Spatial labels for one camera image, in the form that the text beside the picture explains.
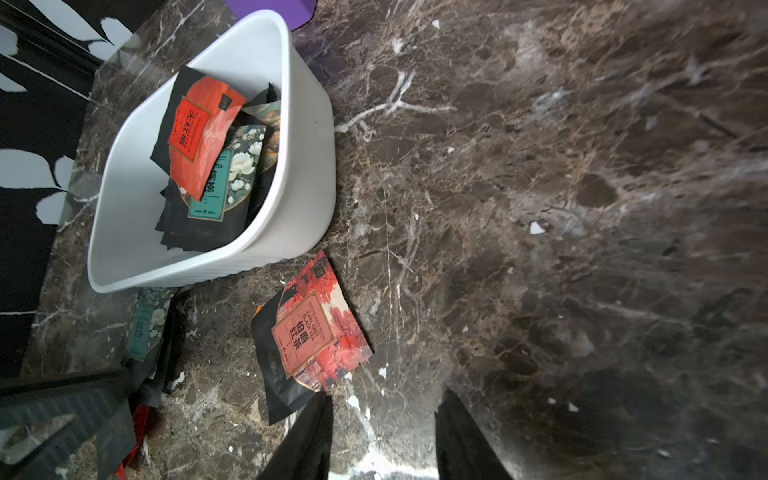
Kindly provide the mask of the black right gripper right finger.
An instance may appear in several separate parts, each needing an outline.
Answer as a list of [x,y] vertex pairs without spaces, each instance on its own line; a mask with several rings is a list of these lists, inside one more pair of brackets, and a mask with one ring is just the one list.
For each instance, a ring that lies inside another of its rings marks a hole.
[[445,390],[435,413],[435,451],[442,480],[513,479],[451,389]]

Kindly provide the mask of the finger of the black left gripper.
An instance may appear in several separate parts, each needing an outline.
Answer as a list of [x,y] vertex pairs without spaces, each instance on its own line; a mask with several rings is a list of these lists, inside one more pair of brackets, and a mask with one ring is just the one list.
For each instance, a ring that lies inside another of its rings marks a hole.
[[1,449],[3,479],[55,479],[56,469],[95,440],[97,477],[106,479],[136,445],[129,400],[136,391],[124,367],[1,382],[1,443],[23,430],[32,436]]

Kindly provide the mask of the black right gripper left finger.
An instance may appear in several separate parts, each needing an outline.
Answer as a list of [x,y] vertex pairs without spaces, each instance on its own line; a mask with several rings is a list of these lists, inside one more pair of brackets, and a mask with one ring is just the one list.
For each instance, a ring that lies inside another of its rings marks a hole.
[[333,399],[317,392],[257,479],[326,480],[332,437]]

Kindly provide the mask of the brown label tea bag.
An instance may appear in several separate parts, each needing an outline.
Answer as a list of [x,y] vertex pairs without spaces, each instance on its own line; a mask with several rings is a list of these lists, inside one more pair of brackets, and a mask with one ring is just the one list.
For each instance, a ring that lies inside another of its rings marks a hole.
[[281,128],[281,100],[276,87],[270,83],[265,90],[246,103],[242,111],[259,124],[266,126],[259,159],[259,172],[274,168],[278,161]]

